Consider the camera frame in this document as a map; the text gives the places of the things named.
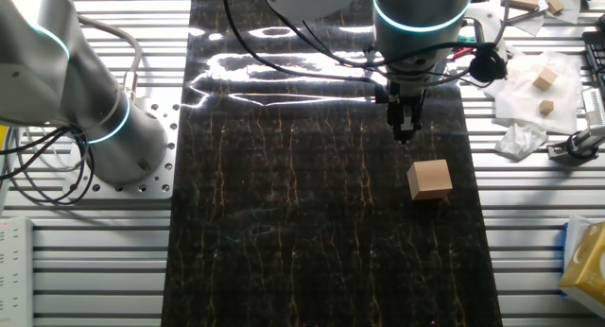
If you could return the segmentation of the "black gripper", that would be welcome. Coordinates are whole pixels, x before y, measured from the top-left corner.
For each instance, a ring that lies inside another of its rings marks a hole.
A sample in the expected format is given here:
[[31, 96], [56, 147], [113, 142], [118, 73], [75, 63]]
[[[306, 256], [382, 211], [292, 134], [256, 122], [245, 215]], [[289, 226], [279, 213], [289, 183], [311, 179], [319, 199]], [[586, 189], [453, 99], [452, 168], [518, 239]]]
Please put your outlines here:
[[391, 117], [393, 138], [406, 144], [412, 140], [417, 131], [422, 129], [420, 117], [425, 100], [425, 89], [411, 89], [400, 83], [388, 85], [388, 110], [395, 111]]

